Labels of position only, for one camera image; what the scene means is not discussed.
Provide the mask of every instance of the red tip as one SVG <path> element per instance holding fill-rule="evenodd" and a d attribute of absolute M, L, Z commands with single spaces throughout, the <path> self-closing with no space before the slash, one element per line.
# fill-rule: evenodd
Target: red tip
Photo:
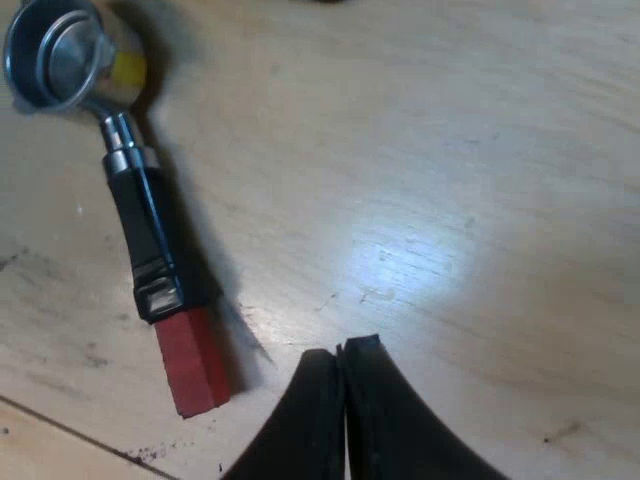
<path fill-rule="evenodd" d="M 178 413 L 189 418 L 228 402 L 231 391 L 207 309 L 176 313 L 155 327 Z"/>

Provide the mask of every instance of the black handle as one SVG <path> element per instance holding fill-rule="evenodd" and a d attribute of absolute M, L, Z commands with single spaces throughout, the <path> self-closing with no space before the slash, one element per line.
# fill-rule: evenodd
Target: black handle
<path fill-rule="evenodd" d="M 129 168 L 108 183 L 129 248 L 140 317 L 152 324 L 209 303 L 200 265 L 187 248 L 162 170 Z"/>

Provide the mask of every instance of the yellow label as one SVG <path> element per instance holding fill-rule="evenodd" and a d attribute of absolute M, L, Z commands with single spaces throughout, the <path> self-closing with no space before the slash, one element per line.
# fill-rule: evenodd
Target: yellow label
<path fill-rule="evenodd" d="M 111 68 L 111 78 L 115 82 L 142 87 L 146 76 L 147 62 L 142 55 L 116 52 L 116 58 Z"/>

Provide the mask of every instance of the black rubber object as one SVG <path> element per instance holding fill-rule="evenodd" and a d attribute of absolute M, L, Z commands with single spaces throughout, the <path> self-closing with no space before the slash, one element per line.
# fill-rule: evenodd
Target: black rubber object
<path fill-rule="evenodd" d="M 304 352 L 284 396 L 225 480 L 344 478 L 343 385 L 336 357 Z"/>
<path fill-rule="evenodd" d="M 349 339 L 338 354 L 354 480 L 506 480 L 422 402 L 378 335 Z"/>
<path fill-rule="evenodd" d="M 127 240 L 140 318 L 153 324 L 207 305 L 203 273 L 184 241 L 162 171 L 125 170 L 111 178 L 109 188 Z"/>

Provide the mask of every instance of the wood grain surface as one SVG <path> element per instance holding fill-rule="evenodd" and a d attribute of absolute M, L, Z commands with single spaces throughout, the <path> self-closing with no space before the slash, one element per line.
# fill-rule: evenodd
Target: wood grain surface
<path fill-rule="evenodd" d="M 162 478 L 0 399 L 3 478 Z"/>
<path fill-rule="evenodd" d="M 301 352 L 377 332 L 513 479 L 640 477 L 637 2 L 116 8 L 151 45 L 145 130 L 226 291 L 239 393 L 176 415 L 97 129 L 3 85 L 0 394 L 216 478 Z"/>

